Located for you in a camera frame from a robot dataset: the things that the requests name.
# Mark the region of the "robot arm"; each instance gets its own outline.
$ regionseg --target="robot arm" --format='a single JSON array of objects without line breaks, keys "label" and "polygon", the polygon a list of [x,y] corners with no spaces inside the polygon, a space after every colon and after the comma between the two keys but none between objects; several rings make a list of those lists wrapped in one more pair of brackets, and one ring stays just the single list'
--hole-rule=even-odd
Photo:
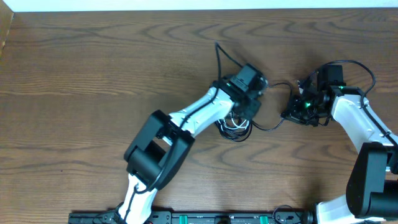
[{"label": "robot arm", "polygon": [[[346,195],[317,205],[319,224],[381,222],[398,216],[398,198],[394,189],[396,181],[385,180],[393,161],[388,161],[385,147],[393,144],[385,138],[361,108],[359,95],[337,96],[332,107],[332,117],[339,122],[353,142],[359,156],[348,182]],[[364,99],[372,117],[390,132]],[[390,134],[395,141],[397,136]]]},{"label": "robot arm", "polygon": [[316,87],[311,77],[299,85],[301,96],[291,100],[282,117],[312,126],[318,126],[320,118],[326,118],[322,126],[334,119],[347,132],[359,154],[346,195],[319,203],[311,219],[319,224],[345,224],[398,218],[398,183],[385,180],[386,171],[398,174],[398,137],[374,113],[365,93],[346,86],[341,65],[322,66]]},{"label": "robot arm", "polygon": [[[129,188],[117,210],[119,219],[128,224],[144,223],[157,191],[177,173],[194,137],[231,111],[251,120],[261,105],[257,98],[266,85],[263,74],[247,64],[237,75],[214,82],[207,94],[192,105],[168,116],[161,111],[154,112],[124,155],[128,162]],[[154,138],[163,139],[171,146],[170,150],[165,152]]]}]

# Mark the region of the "wire bundle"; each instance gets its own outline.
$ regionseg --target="wire bundle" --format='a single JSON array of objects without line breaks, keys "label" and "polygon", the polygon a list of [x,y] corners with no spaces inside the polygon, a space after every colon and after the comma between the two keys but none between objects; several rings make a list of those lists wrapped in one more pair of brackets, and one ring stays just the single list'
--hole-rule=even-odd
[{"label": "wire bundle", "polygon": [[[219,48],[224,53],[224,55],[228,57],[228,59],[230,59],[240,68],[243,68],[243,66],[239,62],[237,62],[235,59],[229,56],[220,46]],[[271,86],[264,85],[264,90],[266,88],[274,88],[275,86],[278,85],[287,85],[290,88],[289,98],[293,96],[293,87],[286,82],[276,83]],[[279,128],[279,126],[281,126],[283,122],[284,119],[282,118],[281,121],[275,127],[267,129],[263,128],[261,125],[257,124],[253,120],[249,121],[246,119],[242,119],[238,115],[234,114],[233,111],[231,111],[226,118],[219,119],[214,124],[218,128],[218,131],[220,132],[220,135],[223,138],[234,142],[243,142],[251,135],[253,126],[260,129],[261,131],[273,131]]]},{"label": "wire bundle", "polygon": [[221,136],[234,142],[245,141],[253,129],[251,121],[243,120],[233,112],[230,112],[226,118],[216,121],[215,125]]}]

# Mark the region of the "green terminal block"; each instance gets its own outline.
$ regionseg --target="green terminal block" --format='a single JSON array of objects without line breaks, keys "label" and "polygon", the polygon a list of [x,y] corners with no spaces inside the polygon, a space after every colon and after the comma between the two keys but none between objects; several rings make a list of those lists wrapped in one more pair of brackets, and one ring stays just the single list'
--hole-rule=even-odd
[{"label": "green terminal block", "polygon": [[188,216],[187,215],[180,215],[180,224],[188,224]]},{"label": "green terminal block", "polygon": [[261,216],[261,217],[260,217],[260,224],[269,224],[269,223],[268,223],[268,217],[266,217],[266,216]]}]

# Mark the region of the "brown wooden surface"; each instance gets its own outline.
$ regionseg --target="brown wooden surface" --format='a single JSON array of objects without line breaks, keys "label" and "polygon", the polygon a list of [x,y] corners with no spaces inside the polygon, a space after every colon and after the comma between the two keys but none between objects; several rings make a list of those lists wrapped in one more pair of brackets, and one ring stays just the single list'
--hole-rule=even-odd
[{"label": "brown wooden surface", "polygon": [[14,13],[8,8],[3,0],[0,0],[0,57],[2,48],[6,44],[6,39],[10,30]]},{"label": "brown wooden surface", "polygon": [[[0,222],[66,223],[124,200],[123,154],[155,110],[193,103],[216,79],[214,41],[270,83],[355,59],[368,98],[398,132],[398,9],[19,13],[0,61]],[[238,69],[223,59],[225,73]],[[349,85],[369,75],[345,67]],[[267,90],[273,126],[288,91]],[[154,205],[175,210],[307,207],[345,192],[357,153],[337,123],[285,122],[248,141],[206,129]]]}]

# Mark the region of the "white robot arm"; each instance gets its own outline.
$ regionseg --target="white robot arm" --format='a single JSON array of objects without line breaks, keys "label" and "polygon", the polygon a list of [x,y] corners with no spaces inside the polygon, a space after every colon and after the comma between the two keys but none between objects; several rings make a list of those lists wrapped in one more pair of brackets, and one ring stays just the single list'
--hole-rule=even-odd
[{"label": "white robot arm", "polygon": [[[336,63],[355,63],[373,78],[365,93],[346,86],[343,69]],[[312,75],[317,73],[317,86]],[[398,174],[398,137],[387,128],[369,105],[366,94],[376,83],[373,73],[352,60],[330,62],[299,82],[300,96],[295,96],[282,117],[298,124],[318,126],[320,118],[339,122],[352,140],[358,158],[349,178],[346,194],[321,202],[309,222],[349,224],[380,222],[398,218],[398,182],[385,180],[386,171]]]},{"label": "white robot arm", "polygon": [[[180,110],[175,113],[170,113],[171,122],[176,126],[179,126],[183,119],[190,114],[192,111],[209,102],[216,93],[216,88],[211,87],[207,94],[200,98],[194,104],[188,106],[187,108]],[[192,137],[197,136],[209,125],[213,124],[219,119],[225,118],[228,113],[232,110],[234,102],[228,94],[223,90],[218,90],[217,96],[212,103],[206,105],[200,110],[200,113],[193,114],[186,125],[183,126],[183,131],[189,131]],[[168,144],[172,145],[172,140],[164,136],[163,140]],[[139,180],[135,175],[129,174],[129,188],[127,190],[126,198],[124,203],[119,208],[118,213],[120,217],[124,217],[126,223],[144,223],[150,213],[152,202],[154,201],[157,189],[153,189],[150,192],[144,194],[133,194],[134,187],[137,190],[144,190],[147,186]]]}]

